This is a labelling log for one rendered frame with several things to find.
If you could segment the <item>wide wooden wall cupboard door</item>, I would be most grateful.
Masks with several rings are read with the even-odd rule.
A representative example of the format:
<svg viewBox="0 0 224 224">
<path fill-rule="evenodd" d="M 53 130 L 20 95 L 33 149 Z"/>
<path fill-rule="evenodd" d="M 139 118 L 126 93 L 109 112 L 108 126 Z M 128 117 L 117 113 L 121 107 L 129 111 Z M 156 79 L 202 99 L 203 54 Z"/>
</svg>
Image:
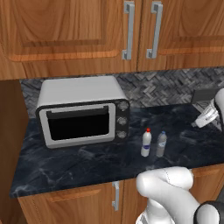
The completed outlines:
<svg viewBox="0 0 224 224">
<path fill-rule="evenodd" d="M 128 14 L 135 3 L 131 60 Z M 0 80 L 135 72 L 143 0 L 0 0 Z"/>
</svg>

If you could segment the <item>tall wooden side panel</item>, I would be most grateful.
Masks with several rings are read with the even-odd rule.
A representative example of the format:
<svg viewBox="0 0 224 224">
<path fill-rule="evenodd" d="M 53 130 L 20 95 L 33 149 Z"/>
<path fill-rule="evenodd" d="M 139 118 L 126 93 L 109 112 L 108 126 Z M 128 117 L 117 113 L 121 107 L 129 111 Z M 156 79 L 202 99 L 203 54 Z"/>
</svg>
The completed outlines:
<svg viewBox="0 0 224 224">
<path fill-rule="evenodd" d="M 26 224 L 9 195 L 29 116 L 18 80 L 0 81 L 0 224 Z"/>
</svg>

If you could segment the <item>narrow wooden wall cupboard door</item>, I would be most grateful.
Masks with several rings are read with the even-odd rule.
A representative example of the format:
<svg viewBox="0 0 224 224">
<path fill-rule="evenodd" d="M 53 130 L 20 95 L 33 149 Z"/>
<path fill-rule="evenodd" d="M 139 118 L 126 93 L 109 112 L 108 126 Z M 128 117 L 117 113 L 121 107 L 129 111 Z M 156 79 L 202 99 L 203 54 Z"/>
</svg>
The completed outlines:
<svg viewBox="0 0 224 224">
<path fill-rule="evenodd" d="M 153 1 L 163 4 L 157 57 L 152 48 L 156 15 Z M 143 0 L 137 69 L 170 70 L 224 66 L 224 0 Z"/>
</svg>

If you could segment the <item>wooden base cupboard door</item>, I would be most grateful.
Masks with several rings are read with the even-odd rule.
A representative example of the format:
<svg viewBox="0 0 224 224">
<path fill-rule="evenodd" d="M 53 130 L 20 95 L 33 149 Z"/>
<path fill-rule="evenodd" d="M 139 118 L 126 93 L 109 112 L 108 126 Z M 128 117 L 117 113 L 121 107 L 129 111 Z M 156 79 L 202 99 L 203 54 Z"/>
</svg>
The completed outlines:
<svg viewBox="0 0 224 224">
<path fill-rule="evenodd" d="M 118 211 L 112 207 L 112 182 L 20 197 L 18 201 L 28 224 L 121 224 L 122 181 L 119 187 Z"/>
<path fill-rule="evenodd" d="M 216 200 L 224 186 L 224 164 L 193 168 L 192 196 L 199 202 Z M 137 191 L 134 178 L 124 181 L 122 196 L 122 224 L 135 224 L 147 206 L 147 199 Z"/>
</svg>

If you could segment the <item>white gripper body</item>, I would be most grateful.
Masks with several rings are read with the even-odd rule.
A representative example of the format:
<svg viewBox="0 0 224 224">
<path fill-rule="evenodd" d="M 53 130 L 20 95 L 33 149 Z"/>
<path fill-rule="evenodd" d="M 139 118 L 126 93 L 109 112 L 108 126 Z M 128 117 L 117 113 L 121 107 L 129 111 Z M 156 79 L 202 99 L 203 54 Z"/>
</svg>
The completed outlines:
<svg viewBox="0 0 224 224">
<path fill-rule="evenodd" d="M 197 119 L 192 123 L 193 127 L 203 128 L 211 123 L 217 116 L 218 111 L 216 108 L 212 106 L 206 107 L 201 114 L 197 117 Z"/>
</svg>

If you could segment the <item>silver toaster oven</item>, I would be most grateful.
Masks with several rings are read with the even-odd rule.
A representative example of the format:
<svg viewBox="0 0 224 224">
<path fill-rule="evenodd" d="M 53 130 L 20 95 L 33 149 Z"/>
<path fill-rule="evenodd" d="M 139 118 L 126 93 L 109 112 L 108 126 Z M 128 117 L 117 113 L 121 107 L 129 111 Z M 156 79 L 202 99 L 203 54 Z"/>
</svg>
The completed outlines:
<svg viewBox="0 0 224 224">
<path fill-rule="evenodd" d="M 113 76 L 45 80 L 36 117 L 50 149 L 122 142 L 129 134 L 130 103 Z"/>
</svg>

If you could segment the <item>white bottle with red cap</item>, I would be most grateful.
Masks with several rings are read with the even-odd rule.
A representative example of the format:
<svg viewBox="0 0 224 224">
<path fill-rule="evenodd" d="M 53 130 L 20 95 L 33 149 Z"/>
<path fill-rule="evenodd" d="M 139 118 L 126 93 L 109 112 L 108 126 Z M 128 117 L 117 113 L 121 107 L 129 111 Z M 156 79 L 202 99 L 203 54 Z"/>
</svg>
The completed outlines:
<svg viewBox="0 0 224 224">
<path fill-rule="evenodd" d="M 151 129 L 147 128 L 146 131 L 143 133 L 141 155 L 143 157 L 148 157 L 150 153 L 150 148 L 151 148 Z"/>
</svg>

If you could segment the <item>dark grey counter appliance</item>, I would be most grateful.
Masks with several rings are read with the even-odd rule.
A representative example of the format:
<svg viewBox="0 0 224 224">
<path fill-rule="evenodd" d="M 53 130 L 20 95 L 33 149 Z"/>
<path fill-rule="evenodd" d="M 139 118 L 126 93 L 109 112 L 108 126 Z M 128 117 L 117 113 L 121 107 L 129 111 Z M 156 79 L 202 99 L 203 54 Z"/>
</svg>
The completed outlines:
<svg viewBox="0 0 224 224">
<path fill-rule="evenodd" d="M 195 90 L 192 97 L 192 103 L 205 101 L 209 101 L 208 106 L 217 109 L 219 114 L 217 117 L 220 118 L 220 127 L 224 133 L 224 87 Z"/>
</svg>

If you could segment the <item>clear bottle with blue cap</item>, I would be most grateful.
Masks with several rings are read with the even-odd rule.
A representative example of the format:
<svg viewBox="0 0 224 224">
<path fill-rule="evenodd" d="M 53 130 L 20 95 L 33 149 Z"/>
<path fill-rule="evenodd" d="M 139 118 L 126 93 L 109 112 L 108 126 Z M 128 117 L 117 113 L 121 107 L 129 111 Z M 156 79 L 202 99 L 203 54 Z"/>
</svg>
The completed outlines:
<svg viewBox="0 0 224 224">
<path fill-rule="evenodd" d="M 165 153 L 165 146 L 167 141 L 167 135 L 162 131 L 157 138 L 157 152 L 156 155 L 161 158 Z"/>
</svg>

